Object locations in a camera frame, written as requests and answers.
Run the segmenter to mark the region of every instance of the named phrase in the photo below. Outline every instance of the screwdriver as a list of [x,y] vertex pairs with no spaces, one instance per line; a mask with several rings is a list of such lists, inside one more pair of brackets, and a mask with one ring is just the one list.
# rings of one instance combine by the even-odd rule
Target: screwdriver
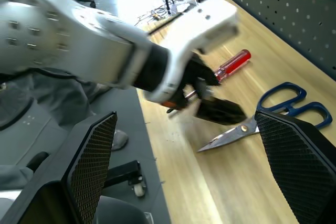
[[[246,64],[250,58],[251,58],[251,53],[246,49],[243,49],[238,54],[233,56],[231,59],[229,59],[227,62],[225,62],[215,71],[214,74],[217,77],[218,82],[221,83],[225,78],[229,77],[236,70],[238,70],[240,67]],[[194,100],[196,100],[195,95],[196,95],[196,91],[193,90],[185,98],[189,100],[189,103],[191,103]],[[168,109],[167,114],[173,112],[174,110],[175,109],[171,109],[171,108]]]

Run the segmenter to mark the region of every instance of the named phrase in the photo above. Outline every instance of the chair wheel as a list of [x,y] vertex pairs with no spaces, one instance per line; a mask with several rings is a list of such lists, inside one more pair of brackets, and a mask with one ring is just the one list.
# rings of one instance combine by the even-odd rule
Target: chair wheel
[[133,186],[134,193],[137,197],[142,197],[145,195],[145,190],[142,186],[142,183],[136,184]]

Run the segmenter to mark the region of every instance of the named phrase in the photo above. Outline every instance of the pegboard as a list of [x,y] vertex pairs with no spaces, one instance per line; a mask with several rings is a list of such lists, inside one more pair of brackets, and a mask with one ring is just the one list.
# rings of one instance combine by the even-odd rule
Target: pegboard
[[336,80],[336,0],[233,0]]

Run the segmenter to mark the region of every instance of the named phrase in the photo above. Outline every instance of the wooden table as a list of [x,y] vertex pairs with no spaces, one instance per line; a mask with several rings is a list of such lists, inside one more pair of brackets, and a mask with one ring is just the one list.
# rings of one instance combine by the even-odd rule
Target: wooden table
[[[217,88],[216,95],[240,104],[252,116],[262,94],[290,81],[308,93],[300,106],[319,101],[336,117],[336,82],[246,11],[238,9],[240,35],[203,56],[203,60],[215,70],[244,48],[251,52],[252,59]],[[156,33],[152,40],[159,43],[165,33]],[[290,91],[278,93],[268,105],[291,96]],[[166,108],[146,101],[141,91],[139,98],[172,223],[297,223],[271,174],[260,135],[197,153],[232,126],[192,117],[193,106],[170,120]],[[313,112],[300,118],[311,123],[320,120]],[[321,132],[336,145],[335,123]]]

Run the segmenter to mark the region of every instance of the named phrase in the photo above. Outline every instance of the shoe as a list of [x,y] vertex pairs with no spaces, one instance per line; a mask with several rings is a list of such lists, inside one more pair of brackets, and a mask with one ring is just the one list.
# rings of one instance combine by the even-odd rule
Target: shoe
[[128,142],[128,136],[125,132],[115,130],[113,144],[112,144],[112,151],[119,151],[123,149]]
[[150,212],[144,212],[148,224],[154,224],[153,216]]

